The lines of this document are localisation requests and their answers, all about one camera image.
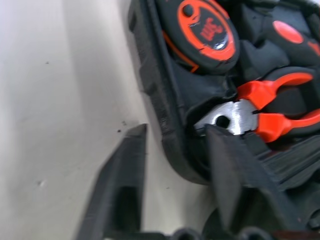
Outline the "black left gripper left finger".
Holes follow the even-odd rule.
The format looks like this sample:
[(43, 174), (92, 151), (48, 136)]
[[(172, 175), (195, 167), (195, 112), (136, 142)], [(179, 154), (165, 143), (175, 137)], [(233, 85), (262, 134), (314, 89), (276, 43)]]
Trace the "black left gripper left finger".
[(129, 129), (100, 169), (74, 240), (138, 240), (147, 124)]

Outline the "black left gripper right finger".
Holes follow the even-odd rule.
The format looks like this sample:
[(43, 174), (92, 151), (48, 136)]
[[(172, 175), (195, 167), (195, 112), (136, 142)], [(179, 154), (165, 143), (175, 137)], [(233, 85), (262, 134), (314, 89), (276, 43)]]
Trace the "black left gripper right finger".
[(289, 198), (238, 136), (205, 127), (211, 178), (225, 231), (241, 239), (307, 240), (308, 230)]

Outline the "black plastic tool case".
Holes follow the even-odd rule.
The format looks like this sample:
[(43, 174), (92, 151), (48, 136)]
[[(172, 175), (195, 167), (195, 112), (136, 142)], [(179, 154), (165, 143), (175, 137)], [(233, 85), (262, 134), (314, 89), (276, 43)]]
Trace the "black plastic tool case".
[[(192, 73), (181, 65), (165, 41), (156, 0), (130, 0), (128, 28), (140, 60), (142, 90), (150, 99), (164, 153), (173, 169), (190, 182), (212, 186), (216, 208), (205, 223), (202, 239), (270, 240), (260, 235), (242, 239), (225, 231), (213, 189), (206, 126), (226, 130), (228, 120), (222, 117), (217, 125), (207, 124), (203, 134), (198, 134), (194, 125), (215, 106), (236, 101), (238, 87), (297, 72), (309, 73), (313, 79), (282, 86), (261, 112), (298, 120), (320, 109), (320, 65), (292, 65), (286, 53), (263, 33), (264, 20), (272, 18), (320, 44), (320, 0), (215, 1), (228, 13), (239, 37), (238, 61), (225, 74)], [(308, 231), (307, 240), (320, 240), (320, 130), (273, 142), (264, 142), (254, 131), (234, 136), (296, 208)]]

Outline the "black orange tape measure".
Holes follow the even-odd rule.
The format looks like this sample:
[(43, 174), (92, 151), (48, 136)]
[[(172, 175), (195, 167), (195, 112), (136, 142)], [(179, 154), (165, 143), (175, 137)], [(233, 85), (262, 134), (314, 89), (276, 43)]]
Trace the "black orange tape measure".
[(192, 73), (222, 75), (240, 56), (240, 39), (215, 0), (155, 0), (163, 37)]

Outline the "orange handled steel pliers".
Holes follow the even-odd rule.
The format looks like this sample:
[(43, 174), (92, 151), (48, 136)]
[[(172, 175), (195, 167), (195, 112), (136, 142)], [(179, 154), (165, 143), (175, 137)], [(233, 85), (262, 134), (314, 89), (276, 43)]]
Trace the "orange handled steel pliers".
[(213, 107), (194, 124), (199, 135), (206, 125), (217, 125), (227, 119), (225, 129), (233, 135), (254, 131), (264, 142), (274, 142), (281, 137), (300, 137), (320, 130), (320, 108), (300, 119), (289, 119), (282, 113), (265, 113), (261, 110), (277, 96), (282, 86), (299, 86), (313, 80), (307, 72), (293, 72), (273, 80), (254, 80), (237, 88), (236, 101), (228, 101)]

